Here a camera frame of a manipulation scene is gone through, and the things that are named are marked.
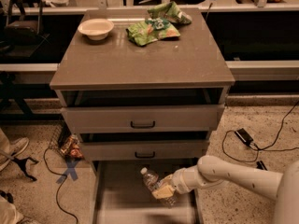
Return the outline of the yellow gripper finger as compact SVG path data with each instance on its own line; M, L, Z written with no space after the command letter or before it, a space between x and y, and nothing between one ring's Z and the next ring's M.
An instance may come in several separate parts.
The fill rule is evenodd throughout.
M172 177L168 175L160 181L159 187L152 192L155 199L166 199L174 195L176 189L172 186Z

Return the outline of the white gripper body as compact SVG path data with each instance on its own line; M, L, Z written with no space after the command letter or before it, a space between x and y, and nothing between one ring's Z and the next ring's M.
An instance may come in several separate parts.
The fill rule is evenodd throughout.
M179 194L199 189L203 184L203 177L196 166L182 168L173 173L171 184Z

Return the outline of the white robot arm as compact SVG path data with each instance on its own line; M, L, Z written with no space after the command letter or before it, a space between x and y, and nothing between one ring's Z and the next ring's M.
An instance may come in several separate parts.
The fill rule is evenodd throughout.
M152 192L155 199L185 194L194 189L209 189L229 181L275 202L271 224L299 224L299 161L284 173L232 164L205 155L189 168L176 170Z

